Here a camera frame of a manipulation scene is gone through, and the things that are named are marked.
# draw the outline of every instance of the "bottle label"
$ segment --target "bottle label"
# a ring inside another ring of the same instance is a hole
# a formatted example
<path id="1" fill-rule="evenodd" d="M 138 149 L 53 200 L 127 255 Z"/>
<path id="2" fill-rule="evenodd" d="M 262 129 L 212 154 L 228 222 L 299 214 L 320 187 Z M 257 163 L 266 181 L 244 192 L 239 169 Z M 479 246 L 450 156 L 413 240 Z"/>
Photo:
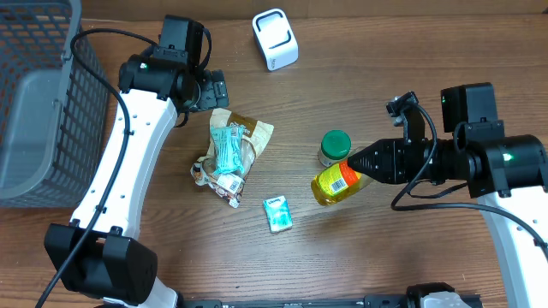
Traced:
<path id="1" fill-rule="evenodd" d="M 217 185 L 224 188 L 226 191 L 232 193 L 233 195 L 236 195 L 238 189 L 240 188 L 240 185 L 243 182 L 244 180 L 240 176 L 233 174 L 221 175 L 217 179 Z"/>
<path id="2" fill-rule="evenodd" d="M 335 197 L 356 184 L 360 178 L 361 173 L 353 171 L 345 160 L 324 170 L 319 175 L 318 183 L 326 195 Z"/>

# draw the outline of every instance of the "jar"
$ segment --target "jar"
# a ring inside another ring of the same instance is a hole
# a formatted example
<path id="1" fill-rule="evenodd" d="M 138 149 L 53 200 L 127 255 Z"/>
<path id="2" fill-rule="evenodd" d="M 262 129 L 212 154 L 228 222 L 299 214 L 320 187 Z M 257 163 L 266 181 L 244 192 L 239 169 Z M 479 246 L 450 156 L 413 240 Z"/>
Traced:
<path id="1" fill-rule="evenodd" d="M 342 130 L 332 130 L 325 134 L 318 151 L 318 159 L 325 166 L 341 162 L 350 153 L 352 142 Z"/>

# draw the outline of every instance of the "cable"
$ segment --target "cable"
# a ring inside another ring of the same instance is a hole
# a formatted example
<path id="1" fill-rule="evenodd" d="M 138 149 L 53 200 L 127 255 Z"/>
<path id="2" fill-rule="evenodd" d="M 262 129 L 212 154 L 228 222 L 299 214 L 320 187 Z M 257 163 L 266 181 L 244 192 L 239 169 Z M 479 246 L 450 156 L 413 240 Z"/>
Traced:
<path id="1" fill-rule="evenodd" d="M 425 160 L 425 163 L 422 165 L 422 168 L 420 168 L 419 173 L 417 173 L 417 175 L 396 195 L 394 200 L 392 200 L 392 203 L 390 204 L 391 209 L 396 211 L 435 210 L 435 209 L 472 209 L 472 210 L 483 210 L 486 212 L 495 213 L 510 219 L 512 222 L 517 223 L 519 226 L 527 230 L 531 234 L 531 236 L 533 236 L 534 244 L 536 246 L 539 246 L 540 249 L 542 249 L 542 252 L 545 254 L 546 261 L 548 261 L 548 244 L 544 242 L 542 237 L 533 228 L 531 228 L 531 226 L 529 226 L 524 221 L 522 221 L 522 219 L 509 213 L 506 210 L 501 210 L 496 207 L 482 205 L 482 204 L 467 204 L 467 203 L 415 204 L 415 205 L 409 205 L 409 206 L 396 207 L 397 202 L 400 201 L 403 195 L 405 193 L 410 194 L 411 190 L 415 186 L 417 186 L 418 179 L 425 172 L 426 168 L 428 167 L 428 163 L 430 162 L 430 160 L 434 156 L 436 149 L 438 148 L 438 134 L 436 132 L 436 127 L 434 126 L 432 118 L 428 115 L 426 110 L 422 108 L 422 106 L 418 104 L 408 104 L 408 105 L 419 110 L 419 112 L 425 117 L 426 121 L 428 122 L 428 126 L 430 127 L 430 130 L 432 131 L 432 150 L 430 151 L 428 158 Z"/>
<path id="2" fill-rule="evenodd" d="M 80 237 L 76 245 L 74 245 L 74 248 L 70 251 L 70 254 L 65 259 L 61 267 L 59 267 L 59 270 L 57 271 L 57 273 L 53 276 L 53 278 L 51 278 L 50 283 L 45 288 L 44 292 L 42 293 L 42 296 L 40 296 L 40 299 L 36 303 L 36 306 L 35 306 L 36 308 L 40 308 L 42 307 L 42 305 L 44 305 L 44 302 L 47 300 L 48 296 L 50 295 L 51 290 L 53 290 L 53 287 L 57 284 L 57 282 L 61 278 L 61 275 L 63 275 L 64 271 L 67 269 L 69 264 L 73 262 L 74 257 L 76 256 L 78 251 L 82 248 L 87 236 L 91 233 L 93 226 L 95 225 L 95 223 L 99 219 L 99 216 L 103 212 L 104 203 L 106 202 L 106 199 L 109 197 L 110 190 L 112 189 L 112 186 L 114 185 L 114 181 L 116 180 L 116 177 L 118 176 L 118 171 L 120 171 L 120 167 L 122 166 L 122 161 L 126 154 L 126 149 L 128 148 L 129 135 L 131 134 L 130 126 L 129 126 L 128 107 L 123 101 L 123 98 L 120 96 L 120 93 L 118 93 L 118 91 L 109 84 L 109 81 L 105 80 L 103 77 L 93 72 L 93 70 L 84 63 L 84 61 L 80 58 L 80 56 L 76 52 L 76 42 L 78 41 L 78 39 L 81 39 L 85 37 L 86 35 L 92 34 L 92 33 L 118 33 L 118 34 L 123 34 L 132 38 L 143 40 L 149 44 L 156 45 L 156 42 L 148 38 L 145 38 L 143 36 L 140 36 L 138 34 L 129 33 L 123 30 L 109 29 L 109 28 L 98 28 L 98 29 L 83 31 L 76 34 L 70 41 L 70 52 L 72 53 L 74 60 L 78 62 L 91 76 L 97 79 L 104 87 L 106 87 L 107 90 L 109 90 L 109 92 L 112 93 L 112 95 L 114 95 L 114 97 L 120 104 L 120 107 L 123 112 L 123 117 L 124 117 L 124 135 L 122 140 L 122 147 L 120 148 L 120 154 L 118 154 L 118 159 L 116 160 L 116 165 L 114 166 L 114 169 L 112 170 L 112 175 L 110 176 L 109 182 L 107 183 L 106 188 L 104 189 L 103 196 L 101 197 L 99 204 L 97 205 L 97 209 L 95 210 L 95 213 L 93 213 L 92 220 L 87 224 L 84 234 Z"/>
<path id="3" fill-rule="evenodd" d="M 468 186 L 468 183 L 461 183 L 461 184 L 458 184 L 458 185 L 455 185 L 455 186 L 452 186 L 452 187 L 449 187 L 441 192 L 438 192 L 436 194 L 433 194 L 433 195 L 426 195 L 426 196 L 421 196 L 421 195 L 413 195 L 411 193 L 411 190 L 413 190 L 413 188 L 415 188 L 417 185 L 419 185 L 419 183 L 421 183 L 422 181 L 419 181 L 419 182 L 416 182 L 415 185 L 413 187 L 411 187 L 411 189 L 409 189 L 408 191 L 408 195 L 412 198 L 442 198 L 442 197 L 445 197 L 447 196 L 448 194 L 450 193 L 454 193 L 456 192 L 457 190 L 461 189 L 461 188 L 464 188 L 464 187 L 467 187 Z"/>
<path id="4" fill-rule="evenodd" d="M 188 122 L 188 114 L 189 114 L 189 111 L 186 111 L 186 112 L 185 112 L 185 118 L 182 119 L 181 124 L 175 125 L 174 127 L 183 127 L 183 126 L 187 125 L 187 122 Z"/>
<path id="5" fill-rule="evenodd" d="M 211 55 L 211 34 L 209 33 L 209 30 L 207 30 L 207 28 L 204 28 L 204 34 L 207 38 L 207 45 L 209 48 L 207 49 L 207 53 L 205 54 L 204 61 L 202 61 L 202 63 L 198 65 L 197 70 L 199 74 L 202 74 L 204 72 L 204 69 L 206 69 L 207 63 L 209 63 L 209 57 Z"/>

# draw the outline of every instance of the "snack bag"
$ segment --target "snack bag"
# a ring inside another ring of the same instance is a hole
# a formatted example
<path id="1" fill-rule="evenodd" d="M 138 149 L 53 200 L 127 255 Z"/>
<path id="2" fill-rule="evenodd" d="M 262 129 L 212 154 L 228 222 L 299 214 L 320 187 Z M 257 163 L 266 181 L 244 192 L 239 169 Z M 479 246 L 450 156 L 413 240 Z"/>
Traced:
<path id="1" fill-rule="evenodd" d="M 242 169 L 231 173 L 221 174 L 217 170 L 215 142 L 210 135 L 209 149 L 205 156 L 198 158 L 190 169 L 190 174 L 199 186 L 208 185 L 219 197 L 232 206 L 240 205 L 243 187 L 253 163 L 266 148 L 272 136 L 274 127 L 270 124 L 257 121 L 253 118 L 238 115 L 232 111 L 215 109 L 209 120 L 213 129 L 222 127 L 240 127 L 243 135 L 240 144 Z"/>

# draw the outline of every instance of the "orange label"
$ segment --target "orange label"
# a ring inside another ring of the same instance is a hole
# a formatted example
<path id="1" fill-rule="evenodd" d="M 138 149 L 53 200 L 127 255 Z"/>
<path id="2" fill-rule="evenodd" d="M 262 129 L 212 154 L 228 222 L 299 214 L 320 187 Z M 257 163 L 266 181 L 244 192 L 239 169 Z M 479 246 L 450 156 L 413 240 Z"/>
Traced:
<path id="1" fill-rule="evenodd" d="M 346 161 L 336 163 L 319 174 L 319 187 L 328 196 L 336 196 L 356 184 L 361 173 L 353 171 Z"/>
<path id="2" fill-rule="evenodd" d="M 341 175 L 348 186 L 351 187 L 360 180 L 360 175 L 348 166 L 348 161 L 345 160 L 344 162 L 340 162 L 339 168 L 341 169 Z"/>

